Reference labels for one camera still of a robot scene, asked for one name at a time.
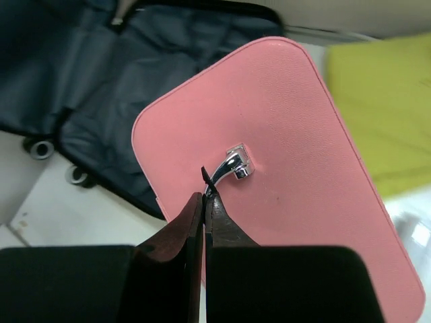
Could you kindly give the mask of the pink case with metal handle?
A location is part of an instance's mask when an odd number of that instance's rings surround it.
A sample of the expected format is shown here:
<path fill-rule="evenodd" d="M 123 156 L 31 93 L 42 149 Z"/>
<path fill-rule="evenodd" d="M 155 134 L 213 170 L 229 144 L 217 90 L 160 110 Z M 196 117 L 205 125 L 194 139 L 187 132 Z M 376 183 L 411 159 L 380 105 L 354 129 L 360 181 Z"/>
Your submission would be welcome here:
<path fill-rule="evenodd" d="M 254 171 L 218 185 L 229 215 L 267 246 L 339 245 L 364 260 L 387 322 L 417 322 L 425 293 L 307 52 L 282 37 L 235 50 L 145 108 L 131 133 L 167 220 L 243 146 Z"/>

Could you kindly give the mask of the yellow hard-shell suitcase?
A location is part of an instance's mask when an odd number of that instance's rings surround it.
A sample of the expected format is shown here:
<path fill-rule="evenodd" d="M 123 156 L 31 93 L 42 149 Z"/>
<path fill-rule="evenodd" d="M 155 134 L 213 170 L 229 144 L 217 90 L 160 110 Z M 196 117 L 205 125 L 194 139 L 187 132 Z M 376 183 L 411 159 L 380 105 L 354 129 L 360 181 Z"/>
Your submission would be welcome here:
<path fill-rule="evenodd" d="M 54 152 L 155 218 L 131 147 L 137 115 L 242 45 L 281 36 L 272 9 L 233 1 L 2 1 L 1 130 Z"/>

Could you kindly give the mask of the yellow-green shirt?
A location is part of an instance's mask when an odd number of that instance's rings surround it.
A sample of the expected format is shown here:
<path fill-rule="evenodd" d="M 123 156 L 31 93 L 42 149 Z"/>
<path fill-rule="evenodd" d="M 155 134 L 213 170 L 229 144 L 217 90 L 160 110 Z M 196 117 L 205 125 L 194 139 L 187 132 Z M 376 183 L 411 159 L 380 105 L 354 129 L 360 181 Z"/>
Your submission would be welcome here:
<path fill-rule="evenodd" d="M 331 46 L 326 83 L 379 194 L 430 183 L 430 34 Z"/>

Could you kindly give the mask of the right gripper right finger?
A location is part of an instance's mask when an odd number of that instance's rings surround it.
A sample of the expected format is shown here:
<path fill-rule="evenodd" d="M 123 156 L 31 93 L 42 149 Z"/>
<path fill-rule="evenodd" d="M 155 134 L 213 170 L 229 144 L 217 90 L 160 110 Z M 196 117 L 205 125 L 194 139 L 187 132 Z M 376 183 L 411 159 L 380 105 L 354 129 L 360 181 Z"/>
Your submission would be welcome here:
<path fill-rule="evenodd" d="M 238 322 L 240 313 L 253 302 L 244 269 L 247 256 L 258 244 L 229 216 L 205 168 L 201 174 L 207 185 L 203 195 L 206 319 Z"/>

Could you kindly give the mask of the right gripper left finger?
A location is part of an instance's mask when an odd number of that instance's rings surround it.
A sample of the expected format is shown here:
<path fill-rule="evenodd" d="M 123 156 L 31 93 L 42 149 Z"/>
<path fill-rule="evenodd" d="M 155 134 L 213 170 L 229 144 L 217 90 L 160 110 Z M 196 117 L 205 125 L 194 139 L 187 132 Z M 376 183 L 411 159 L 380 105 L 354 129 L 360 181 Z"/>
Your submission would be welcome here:
<path fill-rule="evenodd" d="M 133 249 L 117 322 L 198 322 L 203 196 Z"/>

